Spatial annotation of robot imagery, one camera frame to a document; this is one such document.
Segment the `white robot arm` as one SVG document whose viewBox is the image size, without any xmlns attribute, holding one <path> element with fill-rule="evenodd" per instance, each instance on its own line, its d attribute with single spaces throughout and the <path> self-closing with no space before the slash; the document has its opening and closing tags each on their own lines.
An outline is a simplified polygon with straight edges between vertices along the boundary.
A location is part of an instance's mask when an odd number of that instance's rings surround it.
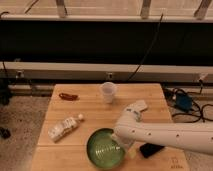
<svg viewBox="0 0 213 171">
<path fill-rule="evenodd" d="M 112 139 L 125 150 L 146 142 L 213 155 L 212 123 L 145 123 L 141 117 L 141 108 L 128 106 L 114 126 Z"/>
</svg>

